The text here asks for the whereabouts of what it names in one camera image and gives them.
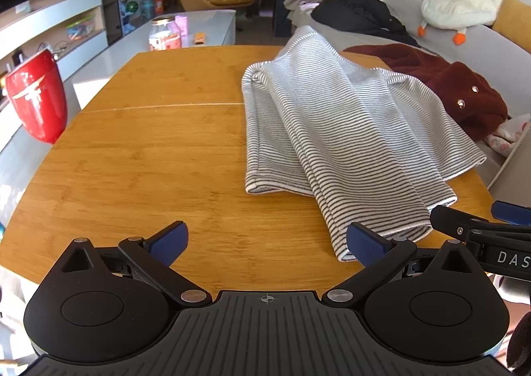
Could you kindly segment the striped grey white sweater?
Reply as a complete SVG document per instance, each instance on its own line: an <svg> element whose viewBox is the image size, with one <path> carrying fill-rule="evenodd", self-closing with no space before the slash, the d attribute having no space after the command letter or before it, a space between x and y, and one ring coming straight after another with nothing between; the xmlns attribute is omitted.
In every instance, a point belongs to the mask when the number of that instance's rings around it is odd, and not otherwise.
<svg viewBox="0 0 531 376"><path fill-rule="evenodd" d="M449 181L486 157L420 80L342 57L310 26L241 81L245 190L313 197L342 262L359 222L388 238L423 239L430 213L457 197Z"/></svg>

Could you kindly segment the floral white cloth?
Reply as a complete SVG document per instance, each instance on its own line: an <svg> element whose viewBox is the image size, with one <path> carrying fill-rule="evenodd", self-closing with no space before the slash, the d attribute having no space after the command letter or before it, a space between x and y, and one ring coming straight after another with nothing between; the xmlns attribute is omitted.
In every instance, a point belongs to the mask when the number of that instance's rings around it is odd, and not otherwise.
<svg viewBox="0 0 531 376"><path fill-rule="evenodd" d="M529 124L529 113L510 118L503 122L494 133L489 134L484 141L498 155L507 158L517 146L519 139Z"/></svg>

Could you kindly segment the dark red fleece jacket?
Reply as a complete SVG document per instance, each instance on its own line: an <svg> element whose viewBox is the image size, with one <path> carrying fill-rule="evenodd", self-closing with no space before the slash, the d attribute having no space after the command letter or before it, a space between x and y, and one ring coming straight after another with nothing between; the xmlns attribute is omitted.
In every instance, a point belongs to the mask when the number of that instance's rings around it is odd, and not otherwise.
<svg viewBox="0 0 531 376"><path fill-rule="evenodd" d="M375 56L391 70L419 79L474 141L483 140L508 118L501 95L482 75L460 61L450 63L403 43L358 45L347 51Z"/></svg>

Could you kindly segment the white plush goose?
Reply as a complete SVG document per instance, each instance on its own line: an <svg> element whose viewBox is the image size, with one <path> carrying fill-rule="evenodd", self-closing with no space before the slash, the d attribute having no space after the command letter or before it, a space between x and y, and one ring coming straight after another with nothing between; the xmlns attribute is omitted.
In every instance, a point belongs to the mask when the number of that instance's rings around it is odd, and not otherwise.
<svg viewBox="0 0 531 376"><path fill-rule="evenodd" d="M466 42L466 29L471 26L492 26L502 0L423 0L420 7L421 23L417 35L423 37L426 27L455 31L453 42Z"/></svg>

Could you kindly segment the glass candy jar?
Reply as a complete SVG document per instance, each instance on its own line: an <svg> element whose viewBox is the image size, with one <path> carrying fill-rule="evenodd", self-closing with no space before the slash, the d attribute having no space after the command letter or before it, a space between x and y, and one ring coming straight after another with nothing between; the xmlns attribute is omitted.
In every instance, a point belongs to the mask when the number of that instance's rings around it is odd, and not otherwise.
<svg viewBox="0 0 531 376"><path fill-rule="evenodd" d="M151 21L148 36L151 51L169 51L182 48L181 31L173 17L157 17Z"/></svg>

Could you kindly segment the orange small packet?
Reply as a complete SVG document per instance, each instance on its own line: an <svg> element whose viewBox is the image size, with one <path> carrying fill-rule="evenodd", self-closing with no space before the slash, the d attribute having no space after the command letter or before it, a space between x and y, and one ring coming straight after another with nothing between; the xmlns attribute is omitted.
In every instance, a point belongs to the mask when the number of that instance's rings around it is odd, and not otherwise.
<svg viewBox="0 0 531 376"><path fill-rule="evenodd" d="M196 46L204 45L206 41L205 33L196 33L193 37L193 44Z"/></svg>

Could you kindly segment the black jacket on sofa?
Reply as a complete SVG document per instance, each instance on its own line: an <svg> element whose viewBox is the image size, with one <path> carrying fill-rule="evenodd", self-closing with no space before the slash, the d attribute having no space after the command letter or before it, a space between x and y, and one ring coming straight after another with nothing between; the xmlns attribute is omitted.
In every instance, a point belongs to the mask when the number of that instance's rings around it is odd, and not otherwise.
<svg viewBox="0 0 531 376"><path fill-rule="evenodd" d="M323 0L311 17L340 32L380 37L418 47L406 27L380 0Z"/></svg>

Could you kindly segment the white coffee table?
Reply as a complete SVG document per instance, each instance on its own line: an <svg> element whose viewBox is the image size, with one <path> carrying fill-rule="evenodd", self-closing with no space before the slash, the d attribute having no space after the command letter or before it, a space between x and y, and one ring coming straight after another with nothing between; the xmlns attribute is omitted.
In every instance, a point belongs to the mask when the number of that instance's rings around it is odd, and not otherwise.
<svg viewBox="0 0 531 376"><path fill-rule="evenodd" d="M185 48L196 47L197 33L205 35L203 46L233 45L236 41L236 11L232 9L203 10L166 14L171 22L185 26L187 34L182 37ZM109 80L136 54L150 50L148 36L151 23L134 30L112 46L95 56L71 78L77 102L84 109Z"/></svg>

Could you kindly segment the plastic box with toys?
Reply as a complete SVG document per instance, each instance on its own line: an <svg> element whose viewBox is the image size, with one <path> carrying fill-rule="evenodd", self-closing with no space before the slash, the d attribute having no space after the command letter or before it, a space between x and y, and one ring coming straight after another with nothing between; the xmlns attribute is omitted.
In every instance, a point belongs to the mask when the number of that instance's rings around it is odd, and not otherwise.
<svg viewBox="0 0 531 376"><path fill-rule="evenodd" d="M77 41L86 38L95 31L95 16L88 15L66 26L67 38Z"/></svg>

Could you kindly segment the white tv shelf unit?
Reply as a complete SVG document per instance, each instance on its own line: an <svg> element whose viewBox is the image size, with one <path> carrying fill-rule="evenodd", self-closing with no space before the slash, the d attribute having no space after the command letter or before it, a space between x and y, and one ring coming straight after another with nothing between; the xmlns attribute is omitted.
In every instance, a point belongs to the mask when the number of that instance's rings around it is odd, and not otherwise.
<svg viewBox="0 0 531 376"><path fill-rule="evenodd" d="M1 72L14 67L17 51L29 58L50 47L66 81L107 48L103 0L31 0L30 4L33 10L28 14L17 14L13 8L1 14ZM86 16L94 18L95 30L70 40L67 26Z"/></svg>

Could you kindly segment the blue water bottle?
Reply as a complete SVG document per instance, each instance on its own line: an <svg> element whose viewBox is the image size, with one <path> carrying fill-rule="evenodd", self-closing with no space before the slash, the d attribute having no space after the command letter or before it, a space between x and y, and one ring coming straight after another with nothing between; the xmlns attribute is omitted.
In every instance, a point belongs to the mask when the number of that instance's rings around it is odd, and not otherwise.
<svg viewBox="0 0 531 376"><path fill-rule="evenodd" d="M151 20L155 17L154 0L142 0L140 3L140 14L143 18Z"/></svg>

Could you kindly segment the green ball toy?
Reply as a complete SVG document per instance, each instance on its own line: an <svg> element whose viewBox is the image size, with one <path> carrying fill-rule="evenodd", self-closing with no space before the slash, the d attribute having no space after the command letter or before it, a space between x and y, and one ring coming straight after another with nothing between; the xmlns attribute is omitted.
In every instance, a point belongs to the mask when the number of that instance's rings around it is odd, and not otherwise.
<svg viewBox="0 0 531 376"><path fill-rule="evenodd" d="M139 10L139 4L135 1L129 1L125 9L127 13L134 15Z"/></svg>

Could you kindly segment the orange container on floor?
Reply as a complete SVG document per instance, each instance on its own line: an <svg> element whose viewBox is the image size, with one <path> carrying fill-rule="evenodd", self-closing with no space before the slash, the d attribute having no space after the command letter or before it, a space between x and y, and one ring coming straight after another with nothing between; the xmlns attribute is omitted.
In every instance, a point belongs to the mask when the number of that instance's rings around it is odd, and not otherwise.
<svg viewBox="0 0 531 376"><path fill-rule="evenodd" d="M164 13L164 0L153 0L153 3L155 15L162 15Z"/></svg>

